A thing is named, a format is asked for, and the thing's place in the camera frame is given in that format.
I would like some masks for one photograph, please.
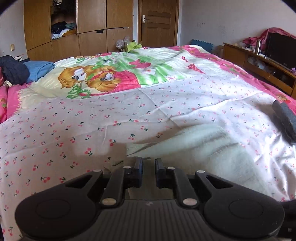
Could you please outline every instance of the television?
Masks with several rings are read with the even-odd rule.
[[[265,56],[288,69],[296,67],[296,39],[278,33],[268,33]]]

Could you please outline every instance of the silver screw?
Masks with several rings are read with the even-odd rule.
[[[113,206],[116,204],[116,200],[114,198],[108,197],[102,200],[102,204],[105,206]]]
[[[197,200],[194,198],[186,198],[183,200],[183,204],[185,204],[187,206],[194,206],[197,204]]]

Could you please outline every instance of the wardrobe door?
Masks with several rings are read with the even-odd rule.
[[[133,26],[133,0],[107,0],[107,28]]]
[[[77,0],[77,32],[106,28],[106,0]]]
[[[28,50],[27,52],[28,58],[30,58],[32,61],[54,61],[51,43],[40,45],[36,48]]]
[[[51,41],[49,3],[49,0],[25,0],[24,30],[27,50]]]
[[[103,33],[96,31],[78,34],[81,56],[93,56],[107,52],[106,30]]]
[[[55,39],[52,41],[54,61],[80,56],[78,36],[76,34]]]
[[[133,28],[113,28],[107,29],[107,50],[108,52],[119,52],[115,44],[117,40],[129,37],[130,41],[133,39]]]

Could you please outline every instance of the cartoon print quilt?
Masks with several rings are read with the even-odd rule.
[[[296,150],[271,121],[276,98],[294,100],[277,97],[241,68],[197,46],[69,58],[56,66],[8,96],[8,110],[14,105],[17,112],[0,125],[6,241],[21,237],[14,212],[24,198],[94,169],[113,171],[123,165],[126,144],[163,141],[198,124],[227,130],[253,158],[270,196],[295,198]]]

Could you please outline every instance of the door frame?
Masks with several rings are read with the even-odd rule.
[[[142,43],[142,1],[143,0],[138,0],[138,43]],[[180,5],[180,0],[176,0],[176,20],[175,20],[174,45],[177,45],[178,23],[179,23],[179,5]]]

